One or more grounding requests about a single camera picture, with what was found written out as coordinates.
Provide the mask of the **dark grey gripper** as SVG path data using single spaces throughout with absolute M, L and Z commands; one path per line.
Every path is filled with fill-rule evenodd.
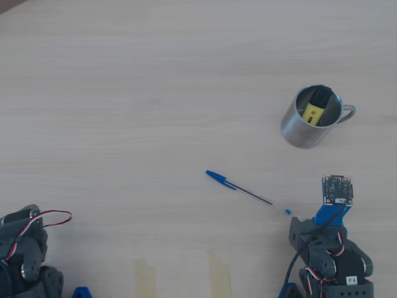
M 315 249 L 332 257 L 343 254 L 347 239 L 347 229 L 341 226 L 327 226 L 321 232 L 312 219 L 293 217 L 290 222 L 290 243 L 302 258 L 311 258 Z

